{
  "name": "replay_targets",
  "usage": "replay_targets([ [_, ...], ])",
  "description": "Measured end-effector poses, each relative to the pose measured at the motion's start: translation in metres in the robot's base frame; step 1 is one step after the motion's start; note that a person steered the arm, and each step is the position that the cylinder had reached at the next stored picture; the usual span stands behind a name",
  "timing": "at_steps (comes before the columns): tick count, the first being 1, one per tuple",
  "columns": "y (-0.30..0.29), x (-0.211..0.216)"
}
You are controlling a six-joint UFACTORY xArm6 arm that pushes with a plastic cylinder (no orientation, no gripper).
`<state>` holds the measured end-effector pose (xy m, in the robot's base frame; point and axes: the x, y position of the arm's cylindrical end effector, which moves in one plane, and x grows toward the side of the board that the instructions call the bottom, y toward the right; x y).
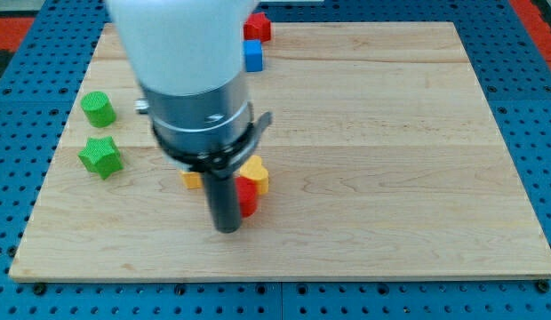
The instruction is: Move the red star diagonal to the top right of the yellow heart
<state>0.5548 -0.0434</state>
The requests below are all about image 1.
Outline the yellow block behind arm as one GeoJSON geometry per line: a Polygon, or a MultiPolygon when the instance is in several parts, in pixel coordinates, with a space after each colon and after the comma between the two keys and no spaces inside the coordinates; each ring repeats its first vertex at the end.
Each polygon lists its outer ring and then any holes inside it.
{"type": "Polygon", "coordinates": [[[203,186],[201,176],[198,172],[179,172],[181,182],[186,189],[198,189],[203,186]]]}

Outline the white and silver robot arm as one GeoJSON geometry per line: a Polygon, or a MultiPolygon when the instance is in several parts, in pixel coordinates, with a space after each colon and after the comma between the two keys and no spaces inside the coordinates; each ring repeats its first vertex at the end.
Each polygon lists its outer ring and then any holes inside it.
{"type": "Polygon", "coordinates": [[[107,0],[157,143],[185,171],[238,169],[270,124],[253,119],[244,23],[257,0],[107,0]]]}

